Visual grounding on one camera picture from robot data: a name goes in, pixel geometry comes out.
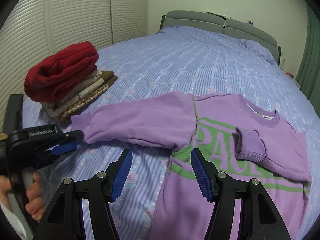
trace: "sweatshirt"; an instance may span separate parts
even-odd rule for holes
[[[278,111],[242,95],[171,92],[92,109],[71,117],[72,128],[94,143],[119,139],[172,149],[151,227],[151,239],[203,239],[214,204],[202,197],[190,163],[193,148],[234,179],[258,178],[294,239],[305,216],[311,182],[305,139]],[[240,200],[231,240],[237,239]]]

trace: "white sleeve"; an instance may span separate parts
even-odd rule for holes
[[[0,207],[1,207],[4,215],[7,217],[7,220],[12,225],[12,227],[17,232],[17,234],[20,236],[20,238],[22,240],[27,240],[26,231],[25,231],[24,227],[22,226],[20,220],[17,218],[17,216],[13,212],[11,212],[9,209],[7,209],[6,206],[2,202],[0,202]]]

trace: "metal screw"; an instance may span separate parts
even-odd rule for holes
[[[70,184],[72,182],[72,179],[71,178],[66,178],[66,179],[64,179],[64,181],[63,181],[63,183],[64,184]]]
[[[260,183],[260,180],[256,179],[256,178],[253,178],[251,180],[251,182],[254,184],[254,185],[258,185]]]
[[[222,178],[222,179],[223,179],[223,178],[225,178],[226,176],[227,176],[227,175],[226,175],[224,172],[222,172],[222,171],[219,171],[219,172],[218,172],[218,177],[219,177],[219,178]]]
[[[98,178],[104,178],[106,176],[106,173],[104,171],[100,171],[97,174]]]

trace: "red fleece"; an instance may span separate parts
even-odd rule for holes
[[[57,102],[97,69],[99,55],[89,42],[73,44],[32,67],[24,91],[36,102]]]

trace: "bed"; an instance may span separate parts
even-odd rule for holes
[[[296,131],[306,135],[313,182],[305,221],[296,237],[301,240],[320,213],[320,120],[305,96],[279,69],[281,53],[276,40],[251,28],[254,27],[205,13],[169,12],[157,34],[99,51],[98,68],[113,70],[118,80],[84,112],[174,90],[196,96],[241,93],[265,110],[277,109]],[[39,103],[29,98],[24,101],[24,127],[53,122]],[[69,131],[72,125],[62,129]],[[40,171],[44,197],[49,201],[66,177],[83,180],[105,170],[124,148],[134,152],[133,164],[121,197],[111,204],[111,212],[122,240],[148,239],[169,150],[117,140],[91,145],[81,142],[73,155]],[[83,213],[87,239],[91,240],[86,201]]]

